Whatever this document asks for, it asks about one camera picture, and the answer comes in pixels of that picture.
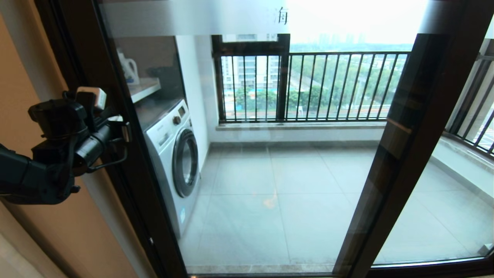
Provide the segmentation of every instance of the sliding glass door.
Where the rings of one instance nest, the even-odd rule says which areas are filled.
[[[131,124],[108,171],[159,276],[492,259],[492,3],[37,6],[69,87]]]

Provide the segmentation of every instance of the robotic arm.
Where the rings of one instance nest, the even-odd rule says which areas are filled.
[[[63,99],[31,106],[29,115],[46,140],[32,148],[32,159],[0,144],[0,195],[16,204],[58,204],[79,192],[74,177],[124,161],[130,127],[105,109],[105,101],[100,88],[79,87]],[[121,159],[92,166],[103,153],[119,149]]]

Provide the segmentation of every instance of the beige wall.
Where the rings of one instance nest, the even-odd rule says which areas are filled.
[[[33,1],[2,0],[0,11],[0,142],[31,156],[41,130],[27,109],[59,97],[65,82]],[[76,184],[82,190],[59,205],[5,205],[70,277],[154,277],[106,172]]]
[[[0,274],[9,278],[66,277],[1,203]]]

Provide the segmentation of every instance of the washing machine control panel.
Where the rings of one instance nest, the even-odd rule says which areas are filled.
[[[165,148],[169,141],[174,140],[174,135],[184,124],[189,123],[186,120],[188,117],[189,110],[185,101],[182,100],[159,122],[146,131],[147,137],[158,152]]]

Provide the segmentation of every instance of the washing machine knob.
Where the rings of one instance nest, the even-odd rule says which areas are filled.
[[[179,125],[179,124],[180,124],[180,122],[181,122],[180,117],[178,117],[178,116],[173,117],[173,123],[174,123],[175,125]]]

